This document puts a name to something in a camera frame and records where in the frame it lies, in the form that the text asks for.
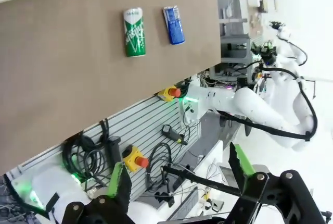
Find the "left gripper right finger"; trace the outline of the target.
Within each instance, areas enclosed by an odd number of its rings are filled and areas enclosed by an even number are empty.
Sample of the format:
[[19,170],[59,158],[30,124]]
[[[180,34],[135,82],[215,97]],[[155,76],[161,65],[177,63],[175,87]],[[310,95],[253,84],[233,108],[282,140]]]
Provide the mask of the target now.
[[262,205],[275,207],[284,223],[325,223],[300,174],[287,170],[280,176],[254,171],[238,144],[231,143],[229,165],[239,188],[239,198],[226,223],[252,223]]

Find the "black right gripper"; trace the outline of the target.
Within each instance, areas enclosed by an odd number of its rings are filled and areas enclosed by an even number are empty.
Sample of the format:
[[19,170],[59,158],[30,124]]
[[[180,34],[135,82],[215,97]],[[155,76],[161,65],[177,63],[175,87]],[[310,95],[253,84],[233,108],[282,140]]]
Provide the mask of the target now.
[[251,51],[254,55],[261,55],[263,62],[267,66],[271,66],[276,63],[277,52],[273,49],[272,41],[267,41],[261,46],[256,45],[254,42],[251,43]]

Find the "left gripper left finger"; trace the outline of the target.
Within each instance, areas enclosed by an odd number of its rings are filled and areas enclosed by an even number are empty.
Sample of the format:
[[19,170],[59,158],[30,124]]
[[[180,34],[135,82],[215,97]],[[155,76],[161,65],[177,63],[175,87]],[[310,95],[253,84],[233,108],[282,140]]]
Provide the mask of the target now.
[[62,223],[133,223],[127,215],[132,183],[123,162],[114,166],[106,195],[88,204],[72,202],[67,205]]

